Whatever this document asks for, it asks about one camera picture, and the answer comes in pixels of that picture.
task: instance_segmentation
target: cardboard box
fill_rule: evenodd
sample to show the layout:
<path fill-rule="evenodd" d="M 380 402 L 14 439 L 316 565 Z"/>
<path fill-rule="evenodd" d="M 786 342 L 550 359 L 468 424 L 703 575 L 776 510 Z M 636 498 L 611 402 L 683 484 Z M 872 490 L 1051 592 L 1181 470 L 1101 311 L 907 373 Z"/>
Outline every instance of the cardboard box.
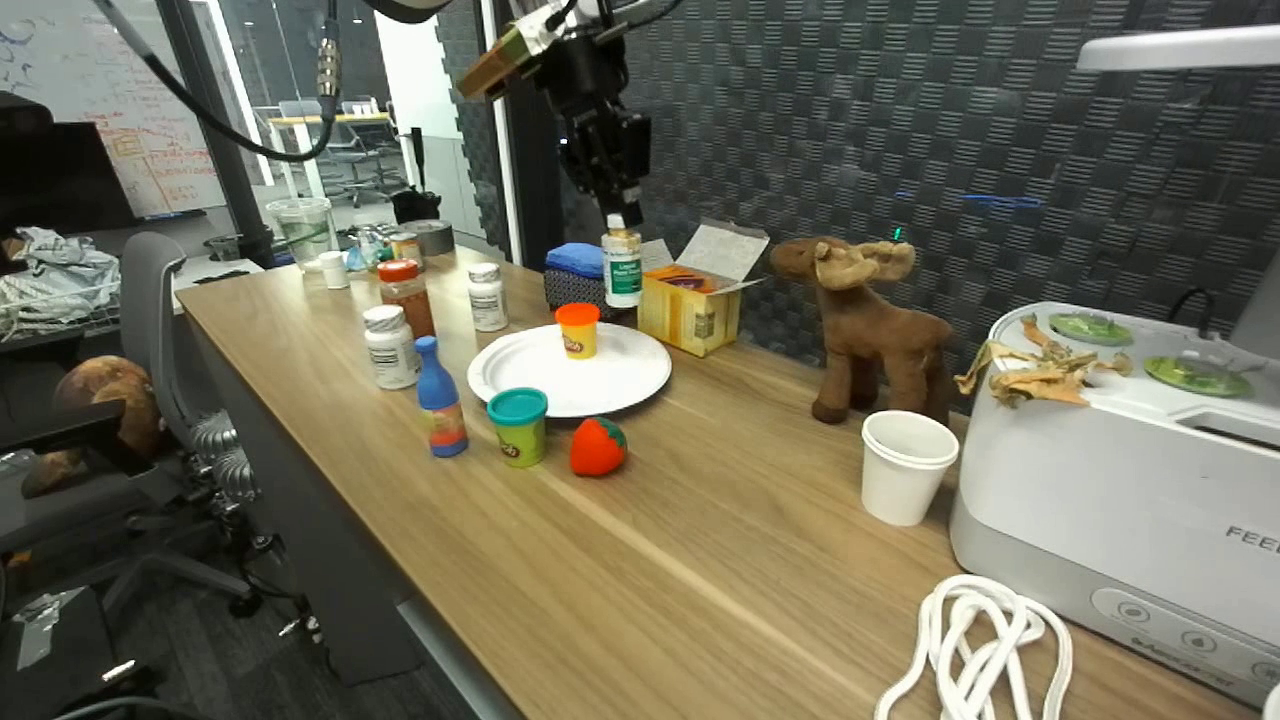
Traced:
<path fill-rule="evenodd" d="M 701 222 L 675 265 L 665 245 L 644 248 L 640 331 L 694 357 L 731 342 L 766 248 L 766 232 L 731 222 Z"/>

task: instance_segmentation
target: white appliance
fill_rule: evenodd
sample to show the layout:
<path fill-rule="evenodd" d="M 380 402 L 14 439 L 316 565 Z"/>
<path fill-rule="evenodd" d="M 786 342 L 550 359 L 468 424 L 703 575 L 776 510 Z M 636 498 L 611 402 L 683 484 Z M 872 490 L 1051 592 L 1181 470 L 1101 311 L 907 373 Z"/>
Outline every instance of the white appliance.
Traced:
<path fill-rule="evenodd" d="M 1181 323 L 1075 305 L 1015 306 L 987 340 L 1033 351 L 1023 314 L 1039 328 L 1051 314 L 1126 328 L 1130 347 L 1050 331 L 1073 351 L 1126 351 L 1133 376 L 1098 373 L 1090 407 L 1009 407 L 987 379 L 1015 359 L 987 366 L 961 458 L 955 561 L 1264 703 L 1280 684 L 1280 364 Z M 1144 373 L 1184 351 L 1234 366 L 1245 396 L 1184 391 Z"/>

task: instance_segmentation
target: white paper cup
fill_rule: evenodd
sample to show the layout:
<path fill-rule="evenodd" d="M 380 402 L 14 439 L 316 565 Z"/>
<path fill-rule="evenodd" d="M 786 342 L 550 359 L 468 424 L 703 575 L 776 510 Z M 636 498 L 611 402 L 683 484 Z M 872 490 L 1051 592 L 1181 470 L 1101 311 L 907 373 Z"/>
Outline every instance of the white paper cup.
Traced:
<path fill-rule="evenodd" d="M 345 252 L 322 252 L 316 255 L 326 287 L 347 287 L 347 255 Z"/>
<path fill-rule="evenodd" d="M 898 526 L 921 522 L 961 439 L 921 413 L 872 413 L 865 418 L 865 507 Z"/>

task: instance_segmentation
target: white plate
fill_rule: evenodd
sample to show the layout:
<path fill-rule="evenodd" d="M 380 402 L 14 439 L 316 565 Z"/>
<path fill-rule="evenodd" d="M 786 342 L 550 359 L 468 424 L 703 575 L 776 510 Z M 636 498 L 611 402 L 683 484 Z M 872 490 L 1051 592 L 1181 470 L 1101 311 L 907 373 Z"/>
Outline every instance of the white plate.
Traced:
<path fill-rule="evenodd" d="M 602 323 L 591 359 L 567 359 L 560 328 L 545 323 L 493 340 L 468 366 L 468 385 L 484 402 L 503 386 L 541 386 L 558 418 L 644 402 L 667 376 L 667 347 L 621 323 Z"/>

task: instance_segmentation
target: bottle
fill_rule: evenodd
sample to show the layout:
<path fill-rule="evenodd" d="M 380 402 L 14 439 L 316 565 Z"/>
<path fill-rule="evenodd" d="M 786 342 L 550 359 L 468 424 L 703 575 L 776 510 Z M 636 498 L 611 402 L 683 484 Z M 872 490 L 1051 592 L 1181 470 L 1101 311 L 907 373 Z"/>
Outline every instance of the bottle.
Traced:
<path fill-rule="evenodd" d="M 621 211 L 606 215 L 606 305 L 636 306 L 640 305 L 640 232 L 625 222 Z"/>
<path fill-rule="evenodd" d="M 418 379 L 411 336 L 399 305 L 373 305 L 366 311 L 366 351 L 380 386 L 408 386 Z"/>
<path fill-rule="evenodd" d="M 375 265 L 375 291 L 386 305 L 399 305 L 411 336 L 438 336 L 432 294 L 419 278 L 419 265 L 388 260 Z"/>
<path fill-rule="evenodd" d="M 418 376 L 418 402 L 427 415 L 427 447 L 432 456 L 461 456 L 468 452 L 468 424 L 463 424 L 463 407 L 456 402 L 456 385 L 442 364 L 438 336 L 419 336 L 411 340 L 411 347 L 423 364 Z"/>
<path fill-rule="evenodd" d="M 497 265 L 468 266 L 468 300 L 474 300 L 478 331 L 508 328 L 508 300 L 503 300 L 503 278 Z"/>

